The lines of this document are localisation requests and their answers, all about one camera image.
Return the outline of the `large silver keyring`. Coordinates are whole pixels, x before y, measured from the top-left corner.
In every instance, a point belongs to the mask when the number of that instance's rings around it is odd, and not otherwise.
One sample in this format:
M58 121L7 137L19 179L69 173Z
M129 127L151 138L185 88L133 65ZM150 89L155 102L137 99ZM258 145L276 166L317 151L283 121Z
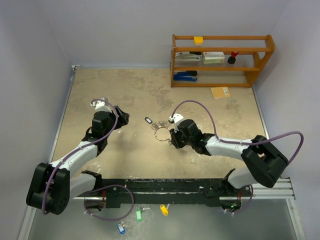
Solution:
M171 139L170 130L166 126L159 126L154 130L154 136L158 141L165 142Z

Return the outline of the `black key tag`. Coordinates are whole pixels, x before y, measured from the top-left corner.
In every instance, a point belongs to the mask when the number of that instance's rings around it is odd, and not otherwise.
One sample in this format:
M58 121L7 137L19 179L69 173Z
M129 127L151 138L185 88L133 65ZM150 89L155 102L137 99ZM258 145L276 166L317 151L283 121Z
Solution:
M149 117L145 117L144 119L148 124L152 124L153 123L153 121Z

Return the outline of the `bunch of silver keys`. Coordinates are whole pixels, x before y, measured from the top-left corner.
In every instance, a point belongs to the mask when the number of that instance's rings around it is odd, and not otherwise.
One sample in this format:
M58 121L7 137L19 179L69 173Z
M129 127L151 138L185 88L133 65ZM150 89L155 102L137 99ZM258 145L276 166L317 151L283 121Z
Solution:
M160 121L155 121L151 124L151 128L153 130L159 129L159 128L168 128L171 125L170 122L166 120L160 120Z

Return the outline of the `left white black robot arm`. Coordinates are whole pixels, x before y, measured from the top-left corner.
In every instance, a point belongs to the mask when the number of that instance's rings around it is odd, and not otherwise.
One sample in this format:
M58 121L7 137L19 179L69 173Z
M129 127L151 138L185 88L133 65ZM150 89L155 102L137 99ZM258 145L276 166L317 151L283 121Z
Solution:
M118 106L96 107L91 126L79 145L64 157L51 163L39 163L34 170L26 204L44 214L61 214L69 200L85 192L98 196L103 191L101 177L84 171L71 179L84 164L98 157L108 144L112 131L129 123L130 115Z

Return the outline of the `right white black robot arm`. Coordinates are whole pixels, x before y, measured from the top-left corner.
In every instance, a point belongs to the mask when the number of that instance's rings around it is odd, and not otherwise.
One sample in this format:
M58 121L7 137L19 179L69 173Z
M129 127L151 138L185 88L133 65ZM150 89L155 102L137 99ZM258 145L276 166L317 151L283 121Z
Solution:
M190 205L221 207L225 212L239 213L244 209L242 191L245 188L251 198L254 184L273 188L290 163L262 135L245 140L223 139L213 133L203 133L191 119L176 121L169 133L176 149L190 146L199 155L224 156L245 164L242 168L231 169L222 179L206 181L191 198Z

